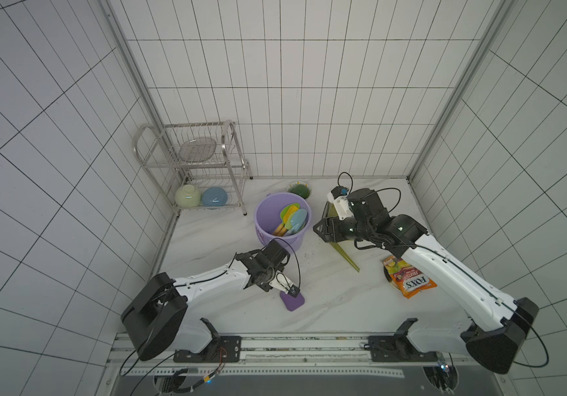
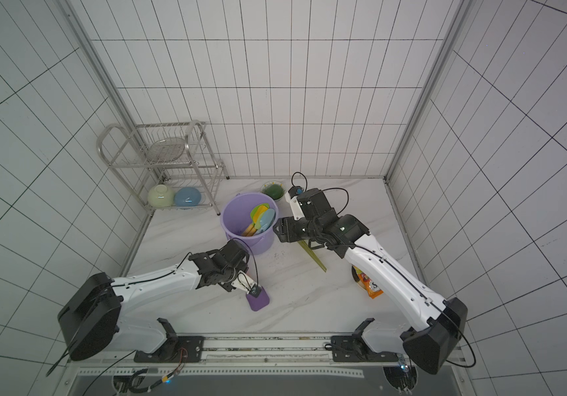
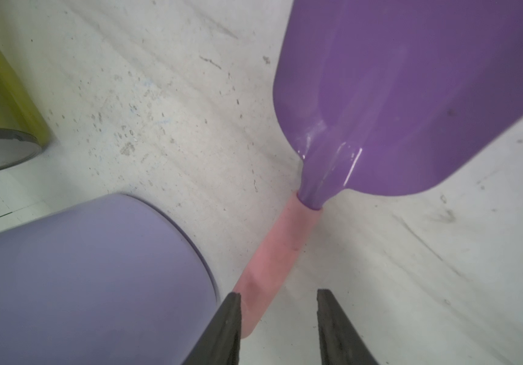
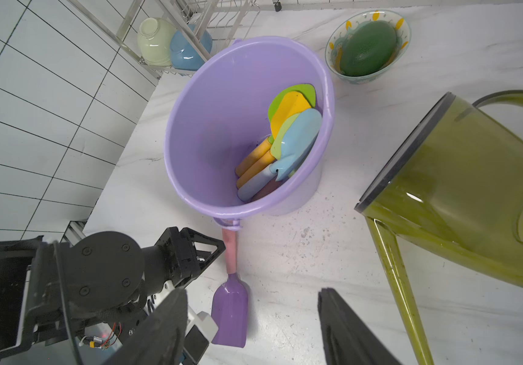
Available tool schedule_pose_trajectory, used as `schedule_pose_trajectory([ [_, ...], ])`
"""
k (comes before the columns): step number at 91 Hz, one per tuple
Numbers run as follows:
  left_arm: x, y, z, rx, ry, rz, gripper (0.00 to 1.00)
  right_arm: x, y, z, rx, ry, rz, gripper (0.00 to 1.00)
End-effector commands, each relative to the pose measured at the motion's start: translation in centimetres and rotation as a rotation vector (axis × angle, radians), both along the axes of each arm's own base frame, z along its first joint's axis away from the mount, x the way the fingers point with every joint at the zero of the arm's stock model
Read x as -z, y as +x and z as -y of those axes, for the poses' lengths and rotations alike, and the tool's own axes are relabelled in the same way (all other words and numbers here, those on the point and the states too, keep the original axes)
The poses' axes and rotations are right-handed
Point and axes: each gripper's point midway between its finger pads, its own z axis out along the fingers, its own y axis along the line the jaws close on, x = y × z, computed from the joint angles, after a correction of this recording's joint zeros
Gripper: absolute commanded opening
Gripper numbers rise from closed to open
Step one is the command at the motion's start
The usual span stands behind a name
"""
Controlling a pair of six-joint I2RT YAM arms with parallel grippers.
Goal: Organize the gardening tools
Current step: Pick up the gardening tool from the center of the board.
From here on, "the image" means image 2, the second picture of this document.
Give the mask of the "yellow spade orange handle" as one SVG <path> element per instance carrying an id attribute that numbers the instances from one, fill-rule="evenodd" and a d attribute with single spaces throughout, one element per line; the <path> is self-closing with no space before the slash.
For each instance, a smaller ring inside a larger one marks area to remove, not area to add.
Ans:
<path id="1" fill-rule="evenodd" d="M 253 236 L 257 232 L 260 227 L 260 217 L 268 209 L 269 204 L 260 204 L 258 206 L 255 206 L 255 208 L 250 212 L 250 219 L 252 220 L 252 223 L 242 233 L 244 237 Z"/>

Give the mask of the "purple shovel pink handle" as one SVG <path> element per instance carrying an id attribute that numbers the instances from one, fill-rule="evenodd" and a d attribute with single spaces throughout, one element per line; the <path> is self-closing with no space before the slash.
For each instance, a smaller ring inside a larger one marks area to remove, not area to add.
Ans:
<path id="1" fill-rule="evenodd" d="M 246 294 L 246 299 L 252 311 L 257 312 L 270 303 L 270 298 L 265 289 L 260 285 L 254 287 Z"/>

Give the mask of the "green trowel wooden handle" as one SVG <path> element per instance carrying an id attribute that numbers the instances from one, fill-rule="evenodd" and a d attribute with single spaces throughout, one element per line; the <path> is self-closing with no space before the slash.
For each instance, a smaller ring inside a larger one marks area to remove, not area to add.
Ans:
<path id="1" fill-rule="evenodd" d="M 250 212 L 250 219 L 252 219 L 255 228 L 260 227 L 260 218 L 270 208 L 268 203 L 260 204 Z"/>

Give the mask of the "teal plastic shovel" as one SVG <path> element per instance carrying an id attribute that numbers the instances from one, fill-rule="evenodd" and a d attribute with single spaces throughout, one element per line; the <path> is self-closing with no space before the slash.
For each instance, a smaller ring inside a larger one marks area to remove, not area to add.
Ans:
<path id="1" fill-rule="evenodd" d="M 261 214 L 255 223 L 255 235 L 265 232 L 273 223 L 275 216 L 276 210 L 272 208 L 267 209 Z"/>

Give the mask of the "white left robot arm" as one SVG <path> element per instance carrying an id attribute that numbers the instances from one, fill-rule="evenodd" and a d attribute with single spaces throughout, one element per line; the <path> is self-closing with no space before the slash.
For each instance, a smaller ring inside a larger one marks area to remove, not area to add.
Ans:
<path id="1" fill-rule="evenodd" d="M 169 321 L 133 317 L 151 302 L 219 285 L 257 297 L 260 284 L 247 274 L 250 251 L 231 240 L 220 249 L 189 253 L 175 265 L 138 276 L 89 277 L 57 315 L 67 345 L 65 357 L 84 361 L 102 351 L 134 351 L 167 361 L 179 338 Z"/>

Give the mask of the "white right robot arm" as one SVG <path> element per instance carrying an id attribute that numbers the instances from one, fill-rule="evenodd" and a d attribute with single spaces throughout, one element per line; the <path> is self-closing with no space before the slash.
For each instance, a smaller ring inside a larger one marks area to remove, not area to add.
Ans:
<path id="1" fill-rule="evenodd" d="M 400 265 L 359 219 L 339 215 L 324 191 L 285 194 L 292 215 L 273 226 L 282 243 L 315 242 L 335 252 L 391 297 L 405 315 L 405 323 L 362 327 L 364 345 L 376 353 L 405 354 L 423 371 L 435 375 L 463 337 L 468 308 L 457 297 L 445 299 Z"/>

